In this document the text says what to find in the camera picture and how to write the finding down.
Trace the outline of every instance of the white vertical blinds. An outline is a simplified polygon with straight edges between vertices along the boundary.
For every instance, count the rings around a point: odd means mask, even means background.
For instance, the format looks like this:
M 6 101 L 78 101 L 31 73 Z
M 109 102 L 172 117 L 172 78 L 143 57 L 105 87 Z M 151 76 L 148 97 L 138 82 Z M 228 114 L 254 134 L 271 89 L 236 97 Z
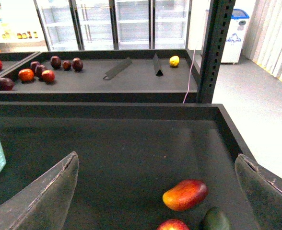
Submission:
M 257 0 L 243 54 L 282 80 L 282 0 Z

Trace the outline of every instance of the pink cable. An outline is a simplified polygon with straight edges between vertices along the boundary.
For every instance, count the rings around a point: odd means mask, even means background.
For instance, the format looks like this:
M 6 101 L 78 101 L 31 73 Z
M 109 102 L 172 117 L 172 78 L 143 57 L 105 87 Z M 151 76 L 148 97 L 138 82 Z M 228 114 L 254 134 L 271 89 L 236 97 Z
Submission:
M 191 63 L 190 72 L 189 72 L 188 90 L 187 90 L 187 93 L 186 93 L 186 95 L 185 95 L 183 104 L 185 103 L 185 101 L 186 101 L 186 99 L 187 99 L 187 96 L 188 96 L 188 94 L 189 94 L 189 90 L 190 90 L 190 79 L 191 79 L 191 72 L 192 72 L 192 67 L 193 67 L 193 63 L 194 63 L 194 57 L 195 57 L 195 49 L 194 49 L 194 51 L 193 51 L 193 58 L 192 58 L 192 63 Z

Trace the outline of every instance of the black produce bin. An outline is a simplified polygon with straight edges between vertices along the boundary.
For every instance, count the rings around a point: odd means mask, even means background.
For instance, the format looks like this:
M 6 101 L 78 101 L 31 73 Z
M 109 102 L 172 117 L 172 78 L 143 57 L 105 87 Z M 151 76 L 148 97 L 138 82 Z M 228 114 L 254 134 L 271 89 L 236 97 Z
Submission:
M 160 77 L 156 75 L 155 54 L 163 73 Z M 169 65 L 169 59 L 174 55 L 180 57 L 177 68 Z M 83 70 L 54 70 L 56 80 L 53 84 L 38 78 L 31 83 L 22 83 L 18 79 L 19 71 L 29 68 L 32 61 L 39 61 L 52 70 L 52 56 L 59 56 L 62 62 L 79 57 L 83 61 Z M 113 79 L 104 80 L 106 72 L 126 58 L 130 58 L 132 64 Z M 186 49 L 42 52 L 2 75 L 15 81 L 15 87 L 9 92 L 0 91 L 0 101 L 182 103 L 188 90 L 191 63 L 192 56 Z M 194 67 L 188 103 L 196 101 L 197 77 Z
M 2 62 L 2 70 L 0 76 L 18 66 L 20 62 L 27 61 L 28 58 L 34 57 L 38 52 L 22 52 L 22 53 L 0 53 Z
M 196 230 L 213 206 L 234 230 L 257 229 L 234 170 L 239 153 L 253 156 L 222 105 L 2 102 L 0 140 L 0 204 L 78 153 L 64 230 L 156 229 L 167 219 Z M 172 211 L 162 195 L 185 179 L 203 180 L 209 195 Z

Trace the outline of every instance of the mango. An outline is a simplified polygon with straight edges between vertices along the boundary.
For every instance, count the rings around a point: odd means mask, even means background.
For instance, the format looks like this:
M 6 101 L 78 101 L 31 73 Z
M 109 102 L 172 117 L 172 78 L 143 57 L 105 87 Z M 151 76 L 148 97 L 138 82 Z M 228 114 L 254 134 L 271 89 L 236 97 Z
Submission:
M 226 214 L 218 207 L 209 209 L 204 217 L 204 230 L 231 230 Z
M 168 219 L 157 230 L 189 230 L 188 226 L 178 219 Z
M 202 202 L 208 194 L 203 181 L 184 180 L 165 192 L 162 199 L 166 206 L 174 211 L 184 211 Z

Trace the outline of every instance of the green avocado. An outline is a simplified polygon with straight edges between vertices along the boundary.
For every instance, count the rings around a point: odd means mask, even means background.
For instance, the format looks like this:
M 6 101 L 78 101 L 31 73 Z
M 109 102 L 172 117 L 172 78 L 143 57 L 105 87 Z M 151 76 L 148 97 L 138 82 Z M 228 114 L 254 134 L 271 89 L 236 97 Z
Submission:
M 212 207 L 205 215 L 204 230 L 231 230 L 231 224 L 220 208 Z

